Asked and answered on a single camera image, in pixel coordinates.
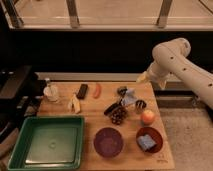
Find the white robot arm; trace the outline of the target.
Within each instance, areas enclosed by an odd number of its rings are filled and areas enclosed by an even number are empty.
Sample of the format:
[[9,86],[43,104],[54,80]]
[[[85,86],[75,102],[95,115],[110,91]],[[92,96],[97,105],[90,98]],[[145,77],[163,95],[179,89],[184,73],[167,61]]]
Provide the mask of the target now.
[[185,38],[177,38],[156,45],[152,50],[154,61],[139,75],[138,83],[155,82],[164,89],[172,73],[213,110],[213,74],[187,59],[191,45]]

